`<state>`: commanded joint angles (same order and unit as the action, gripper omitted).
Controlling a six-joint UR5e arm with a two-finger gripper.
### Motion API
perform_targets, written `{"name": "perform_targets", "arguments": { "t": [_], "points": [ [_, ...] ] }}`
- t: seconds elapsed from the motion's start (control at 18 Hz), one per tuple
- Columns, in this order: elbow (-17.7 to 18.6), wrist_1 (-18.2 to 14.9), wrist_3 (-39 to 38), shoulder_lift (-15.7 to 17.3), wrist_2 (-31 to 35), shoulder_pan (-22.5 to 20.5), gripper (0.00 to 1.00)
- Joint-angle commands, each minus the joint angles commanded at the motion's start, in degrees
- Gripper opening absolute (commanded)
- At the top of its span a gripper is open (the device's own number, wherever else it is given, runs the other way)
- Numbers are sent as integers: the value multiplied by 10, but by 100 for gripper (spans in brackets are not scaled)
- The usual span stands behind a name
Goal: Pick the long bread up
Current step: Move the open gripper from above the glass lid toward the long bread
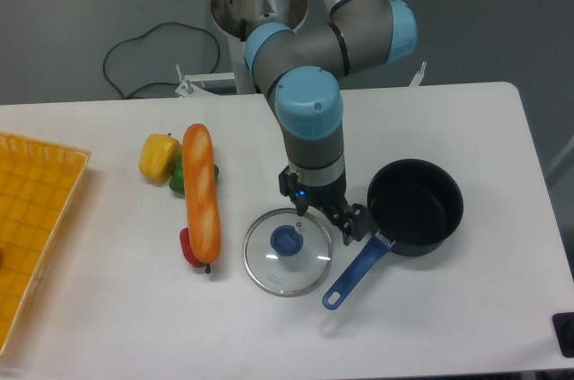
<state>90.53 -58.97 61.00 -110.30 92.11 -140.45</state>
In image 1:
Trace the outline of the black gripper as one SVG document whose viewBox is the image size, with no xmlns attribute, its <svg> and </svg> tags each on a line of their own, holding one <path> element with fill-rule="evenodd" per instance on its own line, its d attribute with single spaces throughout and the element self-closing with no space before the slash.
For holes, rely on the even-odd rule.
<svg viewBox="0 0 574 380">
<path fill-rule="evenodd" d="M 344 245 L 360 242 L 369 230 L 367 208 L 359 203 L 348 204 L 346 171 L 326 185 L 304 184 L 302 178 L 286 167 L 279 174 L 280 194 L 288 197 L 298 216 L 303 217 L 309 207 L 322 212 L 332 224 L 341 224 Z"/>
</svg>

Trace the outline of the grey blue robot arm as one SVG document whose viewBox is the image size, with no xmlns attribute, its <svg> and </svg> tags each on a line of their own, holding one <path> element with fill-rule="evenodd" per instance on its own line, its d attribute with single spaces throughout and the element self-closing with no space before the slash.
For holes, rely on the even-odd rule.
<svg viewBox="0 0 574 380">
<path fill-rule="evenodd" d="M 326 24 L 302 31 L 307 0 L 212 0 L 219 28 L 239 43 L 239 89 L 256 88 L 276 118 L 288 158 L 279 189 L 298 214 L 321 211 L 345 243 L 367 233 L 364 206 L 345 197 L 339 80 L 409 55 L 412 10 L 400 0 L 324 0 Z"/>
</svg>

